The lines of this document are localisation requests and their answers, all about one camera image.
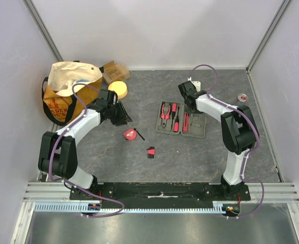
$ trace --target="red pliers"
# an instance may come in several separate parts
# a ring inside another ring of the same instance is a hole
[[[169,110],[168,110],[168,113],[165,115],[164,114],[164,108],[165,108],[165,103],[163,102],[162,103],[162,106],[161,106],[161,126],[162,128],[165,128],[166,127],[166,123],[168,121],[168,119],[170,119],[170,113],[171,113],[171,109],[172,109],[172,105],[169,104]]]

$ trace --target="white wall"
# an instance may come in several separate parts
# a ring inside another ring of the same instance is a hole
[[[0,0],[0,244],[10,242],[27,182],[37,177],[41,82],[54,58],[21,0]]]
[[[299,0],[289,6],[252,76],[281,172],[299,194]]]
[[[64,60],[245,67],[282,0],[34,0]]]

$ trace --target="floor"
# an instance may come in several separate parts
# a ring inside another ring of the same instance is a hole
[[[260,148],[250,155],[245,177],[259,177],[262,181],[278,182],[271,151],[262,127],[257,106],[245,70],[219,70],[220,83],[212,95],[230,104],[245,93],[260,132]],[[222,142],[221,126],[210,118],[206,137],[159,134],[156,118],[162,100],[183,99],[177,86],[186,81],[188,71],[133,71],[126,80],[128,95],[121,99],[133,122],[114,127],[109,121],[91,130],[78,144],[78,164],[99,181],[124,182],[219,182],[226,167],[227,149]],[[201,81],[201,88],[214,82],[210,70],[196,70],[193,80]],[[127,141],[123,132],[137,128],[146,139],[137,137]],[[154,146],[154,159],[147,158],[146,149]]]
[[[243,211],[255,205],[242,204]],[[79,213],[35,212],[25,244],[298,243],[286,204],[227,221],[221,215],[127,213],[89,220]]]

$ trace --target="brown box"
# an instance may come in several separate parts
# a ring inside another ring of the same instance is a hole
[[[130,77],[130,73],[123,63],[115,64],[111,61],[103,66],[103,78],[109,85],[117,80],[126,80]]]

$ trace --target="open tool case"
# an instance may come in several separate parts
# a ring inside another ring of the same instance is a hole
[[[172,106],[176,103],[176,113],[172,122]],[[170,107],[170,115],[169,119],[166,120],[166,126],[164,127],[162,125],[162,105],[164,104],[164,114],[167,115]],[[187,111],[187,107],[185,107],[184,103],[180,102],[171,102],[171,101],[162,101],[160,103],[159,108],[159,114],[156,121],[156,131],[158,133],[166,133],[171,135],[178,135],[181,133],[183,136],[192,136],[192,137],[198,137],[203,138],[205,137],[205,131],[206,131],[206,124],[208,123],[208,115],[205,113],[191,113]],[[184,131],[184,120],[185,120],[185,114],[189,114],[188,119],[188,130]],[[177,115],[179,116],[179,126],[178,130],[175,132],[174,130],[174,123],[176,120]]]

